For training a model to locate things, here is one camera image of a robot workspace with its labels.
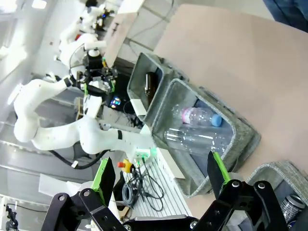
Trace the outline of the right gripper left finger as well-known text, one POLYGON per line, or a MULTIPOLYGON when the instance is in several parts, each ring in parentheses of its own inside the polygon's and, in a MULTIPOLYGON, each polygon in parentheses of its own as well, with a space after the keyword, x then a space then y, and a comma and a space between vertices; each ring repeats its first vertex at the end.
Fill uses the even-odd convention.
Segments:
POLYGON ((119 231, 120 221, 108 208, 115 179, 111 158, 102 160, 91 187, 53 197, 41 229, 76 231, 83 219, 91 219, 100 231, 119 231))

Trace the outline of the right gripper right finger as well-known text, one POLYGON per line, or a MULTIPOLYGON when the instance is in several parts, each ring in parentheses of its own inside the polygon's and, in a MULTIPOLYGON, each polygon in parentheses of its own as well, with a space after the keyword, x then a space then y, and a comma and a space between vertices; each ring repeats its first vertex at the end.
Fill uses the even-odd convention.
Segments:
POLYGON ((207 174, 215 200, 193 227, 194 231, 220 231, 235 211, 243 211, 254 231, 288 230, 272 185, 261 180, 253 185, 231 179, 217 152, 207 156, 207 174))

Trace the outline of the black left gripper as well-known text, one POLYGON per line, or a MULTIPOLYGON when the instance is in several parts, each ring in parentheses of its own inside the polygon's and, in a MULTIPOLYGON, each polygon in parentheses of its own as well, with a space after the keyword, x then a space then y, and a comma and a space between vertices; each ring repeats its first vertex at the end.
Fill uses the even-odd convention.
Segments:
MULTIPOLYGON (((100 71, 103 69, 103 57, 98 49, 88 50, 84 58, 84 66, 87 71, 100 71)), ((115 91, 116 79, 118 71, 114 68, 103 69, 103 81, 109 85, 109 92, 115 91)), ((77 71, 76 75, 77 87, 88 96, 88 77, 85 73, 77 71)))

